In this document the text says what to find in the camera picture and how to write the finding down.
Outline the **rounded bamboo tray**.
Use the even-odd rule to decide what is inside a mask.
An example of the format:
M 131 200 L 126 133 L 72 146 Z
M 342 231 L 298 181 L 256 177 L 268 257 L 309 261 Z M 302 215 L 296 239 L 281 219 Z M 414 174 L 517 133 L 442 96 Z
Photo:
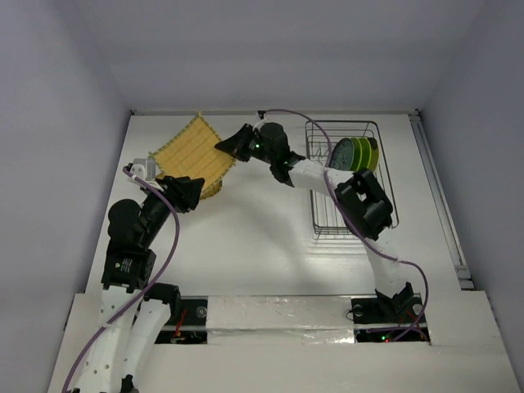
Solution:
M 156 176 L 156 181 L 159 183 L 161 180 L 163 180 L 165 177 L 165 173 L 161 172 Z M 217 183 L 215 183 L 213 186 L 209 186 L 206 190 L 203 190 L 201 192 L 200 200 L 203 201 L 205 199 L 214 197 L 217 195 L 223 186 L 223 181 L 219 180 Z

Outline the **square bamboo tray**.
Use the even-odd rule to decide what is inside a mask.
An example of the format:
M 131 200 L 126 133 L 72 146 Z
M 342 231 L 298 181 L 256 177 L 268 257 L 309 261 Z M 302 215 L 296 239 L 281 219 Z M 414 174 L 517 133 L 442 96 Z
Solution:
M 221 137 L 198 113 L 164 146 L 149 154 L 165 176 L 203 178 L 203 190 L 223 180 L 236 160 L 215 149 Z

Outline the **blue patterned plate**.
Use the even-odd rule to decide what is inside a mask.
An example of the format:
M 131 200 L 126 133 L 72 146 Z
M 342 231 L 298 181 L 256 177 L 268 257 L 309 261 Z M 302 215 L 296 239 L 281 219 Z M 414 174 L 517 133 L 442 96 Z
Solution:
M 328 167 L 349 171 L 354 156 L 354 147 L 350 138 L 341 139 L 333 148 Z

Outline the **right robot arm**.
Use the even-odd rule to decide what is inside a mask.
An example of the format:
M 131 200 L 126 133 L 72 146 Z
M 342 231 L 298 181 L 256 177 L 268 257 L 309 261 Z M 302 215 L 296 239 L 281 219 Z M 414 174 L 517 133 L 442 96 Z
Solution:
M 342 171 L 312 161 L 290 148 L 284 128 L 274 122 L 244 124 L 232 137 L 217 142 L 215 149 L 241 162 L 263 161 L 278 182 L 331 197 L 347 228 L 364 244 L 378 314 L 391 323 L 405 321 L 413 287 L 401 275 L 392 244 L 393 206 L 372 171 Z

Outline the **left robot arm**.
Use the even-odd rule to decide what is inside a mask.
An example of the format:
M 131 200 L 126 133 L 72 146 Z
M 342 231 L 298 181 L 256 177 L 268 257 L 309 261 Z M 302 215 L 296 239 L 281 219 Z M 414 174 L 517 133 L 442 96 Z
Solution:
M 184 316 L 180 291 L 160 283 L 151 244 L 168 217 L 195 210 L 203 178 L 166 176 L 138 204 L 117 201 L 109 210 L 97 330 L 68 373 L 64 392 L 135 392 L 138 373 L 167 324 Z

